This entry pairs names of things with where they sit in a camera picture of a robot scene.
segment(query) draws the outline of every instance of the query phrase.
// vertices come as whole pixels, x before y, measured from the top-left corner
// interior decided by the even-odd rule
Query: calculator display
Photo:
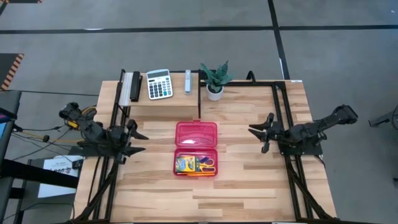
[[[151,73],[151,74],[147,74],[148,78],[156,78],[156,77],[162,77],[165,75],[169,75],[169,73],[167,71],[164,72],[157,72],[157,73]]]

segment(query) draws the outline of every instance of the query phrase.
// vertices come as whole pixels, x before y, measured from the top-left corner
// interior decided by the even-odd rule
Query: succulent
[[[225,86],[233,78],[231,74],[227,73],[228,61],[224,65],[220,65],[216,73],[210,71],[203,63],[201,63],[201,67],[207,74],[205,82],[209,85],[209,91],[212,93],[219,93],[221,87]]]

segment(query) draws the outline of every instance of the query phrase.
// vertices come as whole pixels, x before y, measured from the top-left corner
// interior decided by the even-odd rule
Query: white paper
[[[55,170],[62,174],[78,176],[78,169],[72,169],[72,163],[70,161],[77,161],[83,159],[83,156],[55,156],[54,159],[44,160],[43,169]],[[76,189],[69,187],[59,187],[49,184],[40,184],[38,198],[53,197],[58,195],[74,194]]]

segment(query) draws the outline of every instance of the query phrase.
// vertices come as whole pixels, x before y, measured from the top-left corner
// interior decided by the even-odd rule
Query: wooden table
[[[98,98],[96,120],[105,128],[111,119],[116,83],[104,82],[107,88],[101,89]],[[311,121],[303,83],[286,81],[286,85],[294,123]],[[174,176],[177,120],[134,117],[139,120],[138,131],[150,140],[134,140],[133,144],[147,150],[119,166],[111,222],[293,221],[287,172],[277,144],[272,142],[269,152],[261,154],[262,144],[248,132],[249,124],[262,123],[270,112],[275,113],[271,88],[227,86],[223,98],[216,102],[207,99],[205,88],[201,92],[201,120],[218,125],[218,175],[190,179]],[[281,93],[279,98],[284,112]],[[335,216],[323,165],[313,156],[303,156],[302,160],[309,191],[326,212]],[[89,158],[83,164],[76,214],[86,206],[95,163],[96,158]],[[305,217],[302,194],[297,192]],[[105,193],[100,217],[104,217],[107,196]]]

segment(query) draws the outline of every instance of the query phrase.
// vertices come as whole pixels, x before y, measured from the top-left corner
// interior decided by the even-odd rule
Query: clear lid
[[[214,122],[181,121],[175,128],[175,144],[178,147],[217,146],[217,124]]]

